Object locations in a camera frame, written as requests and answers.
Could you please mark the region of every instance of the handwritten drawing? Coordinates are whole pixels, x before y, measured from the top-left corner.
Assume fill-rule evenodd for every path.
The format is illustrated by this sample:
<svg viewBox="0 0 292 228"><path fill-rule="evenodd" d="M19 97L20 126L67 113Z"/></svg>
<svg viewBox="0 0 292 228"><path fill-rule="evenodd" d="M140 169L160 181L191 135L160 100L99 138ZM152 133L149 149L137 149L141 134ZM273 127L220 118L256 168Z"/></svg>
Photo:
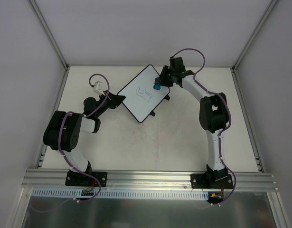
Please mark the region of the handwritten drawing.
<svg viewBox="0 0 292 228"><path fill-rule="evenodd" d="M136 88L136 95L141 96L142 98L144 98L147 102L150 101L152 94L149 92L146 92L144 88L142 87L137 87Z"/></svg>

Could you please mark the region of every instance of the white wall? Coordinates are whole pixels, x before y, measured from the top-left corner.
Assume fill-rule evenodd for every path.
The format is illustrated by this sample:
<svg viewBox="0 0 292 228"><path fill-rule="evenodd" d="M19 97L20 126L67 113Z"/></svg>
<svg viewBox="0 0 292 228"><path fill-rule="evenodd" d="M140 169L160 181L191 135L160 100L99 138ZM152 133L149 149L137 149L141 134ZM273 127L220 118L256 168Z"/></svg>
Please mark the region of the white wall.
<svg viewBox="0 0 292 228"><path fill-rule="evenodd" d="M282 0L238 69L264 158L292 224L292 0Z"/></svg>
<svg viewBox="0 0 292 228"><path fill-rule="evenodd" d="M0 228L38 157L63 68L26 0L0 0Z"/></svg>
<svg viewBox="0 0 292 228"><path fill-rule="evenodd" d="M233 66L270 0L37 0L69 64ZM185 64L202 57L183 53Z"/></svg>

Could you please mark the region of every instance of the white tabletop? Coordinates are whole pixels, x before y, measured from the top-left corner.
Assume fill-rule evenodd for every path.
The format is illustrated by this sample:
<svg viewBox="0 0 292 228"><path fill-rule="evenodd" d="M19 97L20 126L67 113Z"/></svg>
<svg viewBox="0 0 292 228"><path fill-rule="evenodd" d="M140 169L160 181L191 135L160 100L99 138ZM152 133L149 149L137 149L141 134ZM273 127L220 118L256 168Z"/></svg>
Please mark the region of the white tabletop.
<svg viewBox="0 0 292 228"><path fill-rule="evenodd" d="M59 110L83 112L83 101L98 96L89 86L94 73L105 75L110 91L117 94L145 66L72 66L61 98ZM198 75L201 83L227 96L233 124L225 133L225 158L233 171L258 172L240 103L230 69L204 68ZM94 77L92 82L102 80ZM138 123L120 105L100 116L98 133L80 133L78 146L93 169L136 171L205 171L208 160L207 138L201 128L199 102L187 91L174 85L170 100L163 100L148 116ZM43 168L68 169L56 151L47 148Z"/></svg>

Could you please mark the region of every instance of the white ceiling panel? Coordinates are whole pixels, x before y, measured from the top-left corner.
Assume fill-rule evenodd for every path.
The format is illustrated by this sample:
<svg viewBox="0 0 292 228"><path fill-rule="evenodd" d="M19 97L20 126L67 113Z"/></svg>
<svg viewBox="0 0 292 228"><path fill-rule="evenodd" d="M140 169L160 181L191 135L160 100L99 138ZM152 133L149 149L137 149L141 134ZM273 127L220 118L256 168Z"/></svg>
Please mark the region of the white ceiling panel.
<svg viewBox="0 0 292 228"><path fill-rule="evenodd" d="M232 66L270 0L37 0L69 64ZM186 65L201 65L195 53Z"/></svg>

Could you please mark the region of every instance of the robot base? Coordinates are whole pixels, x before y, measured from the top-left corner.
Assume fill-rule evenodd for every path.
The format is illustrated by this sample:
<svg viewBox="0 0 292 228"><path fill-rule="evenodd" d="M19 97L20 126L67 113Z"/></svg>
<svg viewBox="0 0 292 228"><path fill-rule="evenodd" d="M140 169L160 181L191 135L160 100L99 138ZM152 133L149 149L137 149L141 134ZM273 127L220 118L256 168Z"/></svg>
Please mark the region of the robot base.
<svg viewBox="0 0 292 228"><path fill-rule="evenodd" d="M207 165L207 171L203 174L193 173L190 175L191 187L193 189L232 189L232 176L228 174L226 168L222 170L212 170Z"/></svg>
<svg viewBox="0 0 292 228"><path fill-rule="evenodd" d="M90 163L88 163L88 167L85 173L97 178L98 181L100 182L101 187L106 187L107 177L108 177L107 172L93 172ZM66 182L65 182L66 186L89 187L92 185L92 183L93 183L93 179L85 175L82 175L81 173L78 173L78 172L73 172L69 170L66 175Z"/></svg>

